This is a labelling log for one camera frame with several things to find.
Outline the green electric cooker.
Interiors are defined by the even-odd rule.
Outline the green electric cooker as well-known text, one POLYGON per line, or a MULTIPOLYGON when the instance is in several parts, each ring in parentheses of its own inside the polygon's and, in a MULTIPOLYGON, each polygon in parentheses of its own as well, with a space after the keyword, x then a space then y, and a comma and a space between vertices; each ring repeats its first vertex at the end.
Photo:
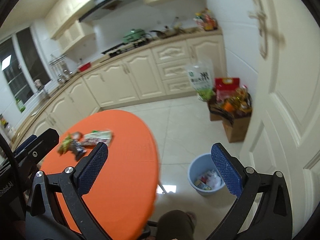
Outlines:
POLYGON ((136 40, 140 40, 145 37, 145 30, 143 29, 131 29, 127 34, 123 36, 123 43, 128 44, 136 40))

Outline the green dish soap bottle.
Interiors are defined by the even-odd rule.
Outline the green dish soap bottle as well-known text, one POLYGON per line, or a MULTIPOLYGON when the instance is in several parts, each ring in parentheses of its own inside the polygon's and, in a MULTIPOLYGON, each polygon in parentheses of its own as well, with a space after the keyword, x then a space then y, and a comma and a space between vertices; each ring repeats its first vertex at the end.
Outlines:
POLYGON ((16 105, 21 113, 25 111, 25 105, 22 100, 16 98, 16 105))

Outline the window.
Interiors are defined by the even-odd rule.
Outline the window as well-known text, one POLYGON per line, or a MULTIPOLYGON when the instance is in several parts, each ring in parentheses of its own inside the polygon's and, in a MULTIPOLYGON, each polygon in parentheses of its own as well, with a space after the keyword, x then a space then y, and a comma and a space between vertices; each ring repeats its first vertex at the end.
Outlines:
MULTIPOLYGON (((25 28, 17 32, 16 38, 23 62, 31 79, 33 81, 40 80, 42 85, 45 86, 51 81, 51 78, 36 49, 31 29, 25 28)), ((7 38, 1 43, 1 71, 17 101, 26 103, 34 95, 17 57, 12 38, 7 38)))

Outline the cardboard box with goods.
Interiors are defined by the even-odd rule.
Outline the cardboard box with goods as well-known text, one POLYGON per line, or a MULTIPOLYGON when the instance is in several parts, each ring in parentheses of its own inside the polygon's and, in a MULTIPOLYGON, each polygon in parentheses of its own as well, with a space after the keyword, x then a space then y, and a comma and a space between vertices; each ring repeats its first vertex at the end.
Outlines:
POLYGON ((253 112, 252 98, 246 86, 235 90, 214 90, 207 102, 210 120, 222 121, 228 142, 244 141, 253 112))

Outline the gas stove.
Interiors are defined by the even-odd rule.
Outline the gas stove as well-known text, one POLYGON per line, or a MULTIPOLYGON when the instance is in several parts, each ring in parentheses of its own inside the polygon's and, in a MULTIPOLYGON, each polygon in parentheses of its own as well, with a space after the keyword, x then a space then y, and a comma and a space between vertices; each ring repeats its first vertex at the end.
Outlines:
POLYGON ((153 39, 150 38, 142 38, 140 40, 136 40, 133 42, 129 42, 129 43, 121 43, 118 44, 108 50, 105 50, 102 52, 103 55, 107 55, 109 57, 115 57, 118 56, 120 54, 123 54, 125 52, 131 51, 133 49, 145 46, 147 44, 149 44, 151 41, 153 41, 153 39))

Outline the green yellow snack bag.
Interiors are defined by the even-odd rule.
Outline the green yellow snack bag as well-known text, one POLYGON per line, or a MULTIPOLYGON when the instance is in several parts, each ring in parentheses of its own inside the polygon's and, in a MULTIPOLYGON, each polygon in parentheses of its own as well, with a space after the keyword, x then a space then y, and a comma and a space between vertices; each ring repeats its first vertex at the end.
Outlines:
POLYGON ((60 155, 65 154, 67 151, 70 151, 71 143, 73 141, 79 141, 82 137, 83 135, 80 132, 68 133, 68 135, 59 145, 57 152, 60 155))

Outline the orange round table cloth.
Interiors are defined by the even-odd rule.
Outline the orange round table cloth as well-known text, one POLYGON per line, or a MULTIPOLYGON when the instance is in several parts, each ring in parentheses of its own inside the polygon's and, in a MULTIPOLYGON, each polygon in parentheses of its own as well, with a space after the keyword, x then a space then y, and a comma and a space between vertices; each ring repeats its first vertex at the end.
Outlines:
POLYGON ((154 210, 159 181, 157 142, 145 122, 122 110, 90 115, 60 135, 112 132, 108 158, 83 200, 113 239, 137 239, 154 210))

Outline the white rice bag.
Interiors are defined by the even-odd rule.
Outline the white rice bag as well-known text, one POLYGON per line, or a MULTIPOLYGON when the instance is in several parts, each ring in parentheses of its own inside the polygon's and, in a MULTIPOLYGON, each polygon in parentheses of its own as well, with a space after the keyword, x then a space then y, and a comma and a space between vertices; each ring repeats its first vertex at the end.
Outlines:
POLYGON ((210 59, 200 59, 185 66, 191 87, 200 100, 209 101, 214 95, 213 64, 210 59))

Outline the blue trash bin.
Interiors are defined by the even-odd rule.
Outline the blue trash bin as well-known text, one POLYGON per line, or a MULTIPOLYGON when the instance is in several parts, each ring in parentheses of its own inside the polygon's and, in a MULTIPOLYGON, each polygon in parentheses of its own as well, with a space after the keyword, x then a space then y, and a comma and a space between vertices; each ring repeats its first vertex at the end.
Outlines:
POLYGON ((210 153, 199 155, 191 162, 188 168, 188 180, 202 196, 210 196, 225 186, 210 153))

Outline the condiment bottles group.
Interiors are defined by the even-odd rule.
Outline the condiment bottles group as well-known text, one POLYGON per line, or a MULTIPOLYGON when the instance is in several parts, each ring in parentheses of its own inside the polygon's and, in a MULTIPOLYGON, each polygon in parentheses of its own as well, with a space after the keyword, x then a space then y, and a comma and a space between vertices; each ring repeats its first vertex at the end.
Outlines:
POLYGON ((217 20, 208 8, 205 8, 201 12, 196 12, 194 21, 204 31, 214 31, 218 29, 217 20))

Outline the lower cabinets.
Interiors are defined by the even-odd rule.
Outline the lower cabinets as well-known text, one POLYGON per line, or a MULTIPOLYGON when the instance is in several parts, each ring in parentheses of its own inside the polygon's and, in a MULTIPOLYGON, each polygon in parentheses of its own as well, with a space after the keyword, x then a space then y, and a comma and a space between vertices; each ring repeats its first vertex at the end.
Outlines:
POLYGON ((65 133, 100 110, 194 95, 185 66, 202 56, 213 61, 215 75, 226 74, 221 30, 178 35, 113 58, 102 57, 27 117, 12 145, 18 146, 29 135, 50 127, 65 133))

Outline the red bowl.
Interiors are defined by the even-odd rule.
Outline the red bowl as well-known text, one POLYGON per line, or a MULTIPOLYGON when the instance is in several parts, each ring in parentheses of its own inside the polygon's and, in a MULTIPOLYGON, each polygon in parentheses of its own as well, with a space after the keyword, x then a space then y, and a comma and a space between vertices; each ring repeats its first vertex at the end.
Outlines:
POLYGON ((84 72, 84 71, 86 71, 88 68, 90 68, 91 67, 91 63, 90 62, 88 62, 88 63, 86 63, 86 64, 81 64, 79 67, 78 67, 78 71, 79 72, 84 72))

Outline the hanging utensil rack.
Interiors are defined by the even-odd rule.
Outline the hanging utensil rack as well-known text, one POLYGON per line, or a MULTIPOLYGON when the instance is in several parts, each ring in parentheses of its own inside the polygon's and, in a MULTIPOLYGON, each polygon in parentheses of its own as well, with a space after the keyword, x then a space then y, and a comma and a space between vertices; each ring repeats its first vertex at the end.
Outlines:
POLYGON ((57 82, 60 85, 67 83, 74 75, 72 71, 70 71, 65 59, 66 55, 60 55, 58 57, 53 54, 50 55, 49 65, 51 70, 55 73, 57 77, 57 82))

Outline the black snack wrapper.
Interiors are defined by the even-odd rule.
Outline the black snack wrapper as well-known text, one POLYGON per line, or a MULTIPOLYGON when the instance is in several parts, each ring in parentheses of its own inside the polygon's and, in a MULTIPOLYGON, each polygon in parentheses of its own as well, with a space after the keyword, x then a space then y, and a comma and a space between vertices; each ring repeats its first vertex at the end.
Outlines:
POLYGON ((72 140, 69 150, 75 155, 75 160, 79 161, 86 153, 86 149, 77 140, 72 140))

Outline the large white red bag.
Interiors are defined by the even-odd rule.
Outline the large white red bag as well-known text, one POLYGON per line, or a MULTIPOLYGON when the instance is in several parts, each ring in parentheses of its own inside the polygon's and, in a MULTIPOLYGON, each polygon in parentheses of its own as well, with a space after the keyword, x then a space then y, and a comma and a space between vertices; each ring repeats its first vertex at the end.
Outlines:
POLYGON ((83 146, 95 146, 99 142, 103 142, 107 146, 110 144, 113 138, 113 132, 111 130, 106 131, 93 131, 85 134, 81 140, 83 146))

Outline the kitchen faucet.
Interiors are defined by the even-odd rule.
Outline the kitchen faucet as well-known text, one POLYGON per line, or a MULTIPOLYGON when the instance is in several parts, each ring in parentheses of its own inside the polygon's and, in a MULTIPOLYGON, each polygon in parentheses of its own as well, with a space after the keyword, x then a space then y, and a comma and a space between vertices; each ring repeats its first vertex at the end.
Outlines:
POLYGON ((42 100, 48 100, 50 99, 50 95, 49 93, 47 92, 45 86, 42 84, 41 80, 40 79, 36 79, 34 81, 34 85, 37 89, 37 93, 40 95, 40 98, 42 100))

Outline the steel wok pan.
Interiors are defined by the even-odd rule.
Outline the steel wok pan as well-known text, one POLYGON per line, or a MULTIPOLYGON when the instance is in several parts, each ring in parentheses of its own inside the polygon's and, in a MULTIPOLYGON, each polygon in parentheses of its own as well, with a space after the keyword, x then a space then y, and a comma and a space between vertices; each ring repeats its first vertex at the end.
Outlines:
POLYGON ((175 17, 170 27, 168 25, 165 25, 163 30, 151 30, 150 33, 156 34, 159 39, 166 39, 180 34, 185 34, 186 32, 182 28, 180 18, 175 17))

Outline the red gift bag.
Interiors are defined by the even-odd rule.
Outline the red gift bag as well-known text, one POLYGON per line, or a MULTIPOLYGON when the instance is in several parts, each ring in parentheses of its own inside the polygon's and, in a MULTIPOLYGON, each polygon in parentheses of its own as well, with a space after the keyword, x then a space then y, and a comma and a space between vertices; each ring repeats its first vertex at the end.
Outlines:
POLYGON ((240 86, 238 77, 221 77, 215 78, 216 100, 223 102, 230 97, 240 86))

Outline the range hood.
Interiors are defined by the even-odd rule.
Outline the range hood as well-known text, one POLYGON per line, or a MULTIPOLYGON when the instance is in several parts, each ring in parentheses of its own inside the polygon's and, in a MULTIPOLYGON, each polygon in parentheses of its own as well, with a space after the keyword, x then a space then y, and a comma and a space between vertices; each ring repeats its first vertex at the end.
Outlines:
POLYGON ((79 22, 96 21, 135 1, 137 0, 95 0, 95 6, 84 13, 78 20, 79 22))

